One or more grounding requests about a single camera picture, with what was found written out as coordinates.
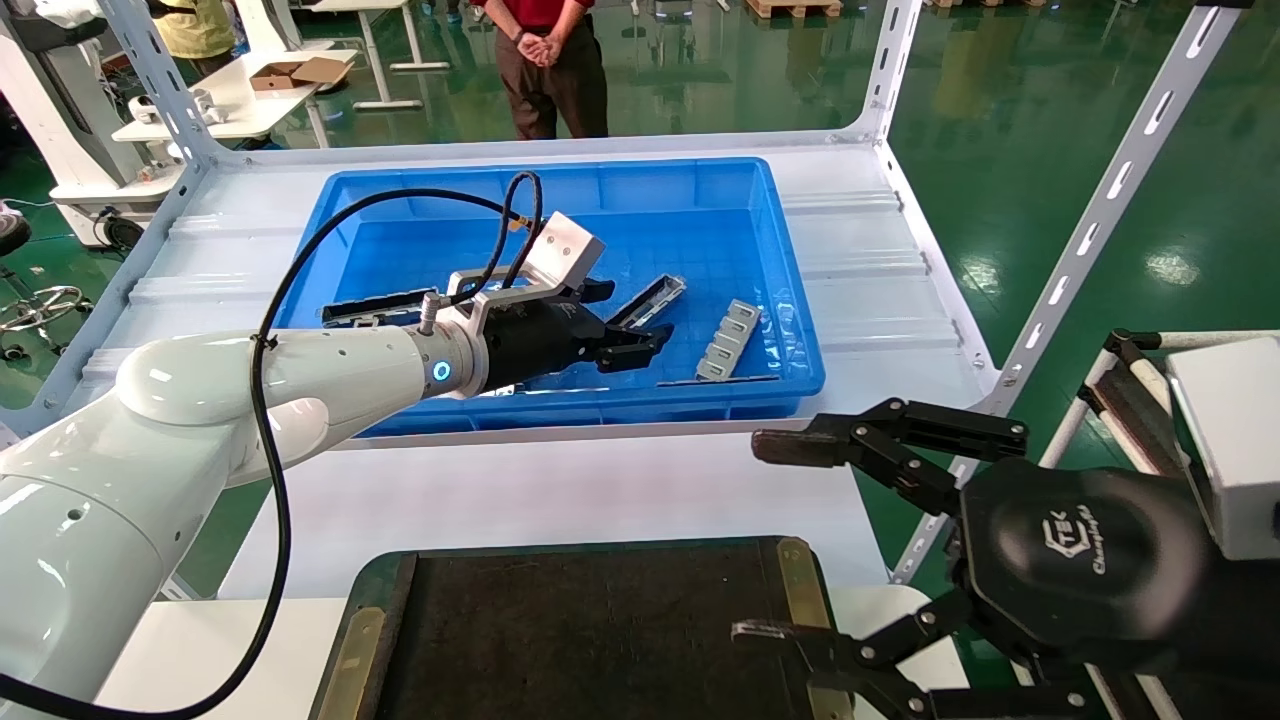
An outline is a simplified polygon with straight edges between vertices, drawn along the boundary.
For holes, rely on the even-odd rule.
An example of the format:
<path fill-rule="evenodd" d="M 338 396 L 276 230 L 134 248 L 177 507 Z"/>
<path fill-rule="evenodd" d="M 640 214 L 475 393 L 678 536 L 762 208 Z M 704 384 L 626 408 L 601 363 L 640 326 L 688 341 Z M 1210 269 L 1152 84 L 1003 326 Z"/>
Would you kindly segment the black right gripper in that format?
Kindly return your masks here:
<path fill-rule="evenodd" d="M 780 466 L 849 466 L 931 516 L 959 510 L 966 583 L 1038 650 L 1130 667 L 1174 657 L 1217 561 L 1192 492 L 1120 468 L 1004 460 L 1024 456 L 1027 441 L 1020 421 L 887 398 L 860 414 L 820 413 L 800 430 L 755 430 L 751 454 Z M 922 450 L 996 464 L 959 489 Z M 955 589 L 867 638 L 753 619 L 735 623 L 732 639 L 797 660 L 809 685 L 860 696 L 887 719 L 1088 716 L 1074 688 L 925 691 L 899 670 L 978 615 Z"/>

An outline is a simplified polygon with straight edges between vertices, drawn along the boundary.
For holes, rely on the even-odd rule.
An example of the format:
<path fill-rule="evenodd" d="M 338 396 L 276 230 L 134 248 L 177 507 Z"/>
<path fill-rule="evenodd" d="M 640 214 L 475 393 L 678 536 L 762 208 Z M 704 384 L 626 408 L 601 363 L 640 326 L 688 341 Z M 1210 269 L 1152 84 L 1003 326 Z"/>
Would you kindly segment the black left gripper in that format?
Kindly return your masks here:
<path fill-rule="evenodd" d="M 581 363 L 596 343 L 603 374 L 648 368 L 675 333 L 675 324 L 625 328 L 605 324 L 584 305 L 609 300 L 613 281 L 585 278 L 570 299 L 536 299 L 499 307 L 485 323 L 488 373 L 494 392 Z"/>

